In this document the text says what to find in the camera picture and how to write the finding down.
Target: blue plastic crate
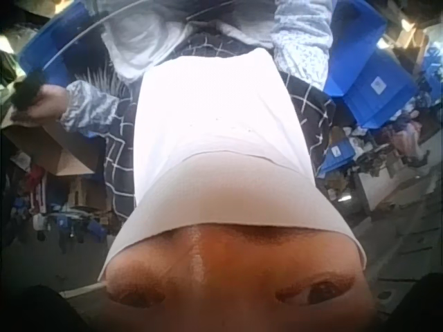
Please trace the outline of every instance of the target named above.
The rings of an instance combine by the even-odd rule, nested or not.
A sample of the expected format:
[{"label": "blue plastic crate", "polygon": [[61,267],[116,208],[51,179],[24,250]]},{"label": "blue plastic crate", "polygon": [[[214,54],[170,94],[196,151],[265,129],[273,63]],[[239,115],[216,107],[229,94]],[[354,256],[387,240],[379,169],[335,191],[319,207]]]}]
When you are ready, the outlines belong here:
[{"label": "blue plastic crate", "polygon": [[424,77],[432,89],[429,93],[431,95],[432,104],[442,101],[443,83],[439,77],[439,71],[441,71],[441,68],[442,51],[438,47],[431,45],[428,47],[424,55],[422,70],[425,72]]},{"label": "blue plastic crate", "polygon": [[386,29],[386,21],[364,0],[339,0],[331,22],[334,42],[329,51],[325,92],[347,93],[363,70]]},{"label": "blue plastic crate", "polygon": [[[65,45],[82,30],[91,24],[87,9],[79,1],[74,1],[63,12],[53,17],[26,44],[19,54],[20,66],[26,73],[42,69]],[[70,64],[66,60],[76,58],[77,62],[85,61],[88,51],[87,43],[79,42],[61,54],[46,70],[46,79],[50,84],[67,86],[73,81]]]},{"label": "blue plastic crate", "polygon": [[355,156],[355,150],[346,138],[336,145],[329,147],[320,174],[328,173],[348,164]]},{"label": "blue plastic crate", "polygon": [[343,101],[362,128],[378,129],[417,92],[412,76],[377,49]]}]

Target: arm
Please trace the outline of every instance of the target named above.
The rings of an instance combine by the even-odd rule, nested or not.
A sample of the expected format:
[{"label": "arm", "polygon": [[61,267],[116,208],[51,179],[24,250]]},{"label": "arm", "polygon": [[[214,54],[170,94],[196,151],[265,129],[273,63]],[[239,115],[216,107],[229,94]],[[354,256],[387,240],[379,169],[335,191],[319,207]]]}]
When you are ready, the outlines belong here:
[{"label": "arm", "polygon": [[66,89],[45,84],[33,104],[26,111],[14,112],[11,119],[31,126],[58,120],[67,131],[104,134],[124,101],[83,81],[75,81]]},{"label": "arm", "polygon": [[60,118],[63,127],[67,131],[107,133],[116,114],[119,99],[84,81],[75,81],[66,90],[69,103]]},{"label": "arm", "polygon": [[335,0],[275,0],[272,31],[277,67],[323,90],[332,32]]}]

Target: gray patterned sleeve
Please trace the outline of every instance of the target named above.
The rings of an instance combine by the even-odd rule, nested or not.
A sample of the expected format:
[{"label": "gray patterned sleeve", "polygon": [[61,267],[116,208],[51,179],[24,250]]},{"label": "gray patterned sleeve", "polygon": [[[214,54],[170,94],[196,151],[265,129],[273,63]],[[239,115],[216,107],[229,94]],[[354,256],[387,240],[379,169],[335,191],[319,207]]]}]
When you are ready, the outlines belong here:
[{"label": "gray patterned sleeve", "polygon": [[275,0],[272,31],[277,67],[323,90],[327,79],[331,24],[336,0]]},{"label": "gray patterned sleeve", "polygon": [[120,100],[84,81],[75,81],[66,90],[70,100],[60,119],[63,127],[67,131],[107,133]]}]

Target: hand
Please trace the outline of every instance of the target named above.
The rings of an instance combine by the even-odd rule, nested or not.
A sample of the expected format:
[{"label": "hand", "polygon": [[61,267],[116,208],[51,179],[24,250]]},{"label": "hand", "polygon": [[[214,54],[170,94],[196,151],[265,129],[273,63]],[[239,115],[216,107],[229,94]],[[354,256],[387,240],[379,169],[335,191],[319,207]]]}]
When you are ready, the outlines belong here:
[{"label": "hand", "polygon": [[45,84],[26,111],[16,111],[11,120],[34,125],[45,125],[59,120],[69,105],[69,94],[65,88]]}]

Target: black object in hand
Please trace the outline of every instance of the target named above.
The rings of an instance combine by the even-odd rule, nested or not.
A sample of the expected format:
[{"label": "black object in hand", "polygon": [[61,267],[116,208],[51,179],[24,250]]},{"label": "black object in hand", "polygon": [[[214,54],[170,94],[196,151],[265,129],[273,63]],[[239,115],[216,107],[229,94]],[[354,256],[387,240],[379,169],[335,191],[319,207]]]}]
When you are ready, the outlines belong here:
[{"label": "black object in hand", "polygon": [[25,111],[33,104],[40,88],[46,83],[43,71],[31,72],[22,82],[14,84],[15,92],[11,96],[11,102],[18,111]]}]

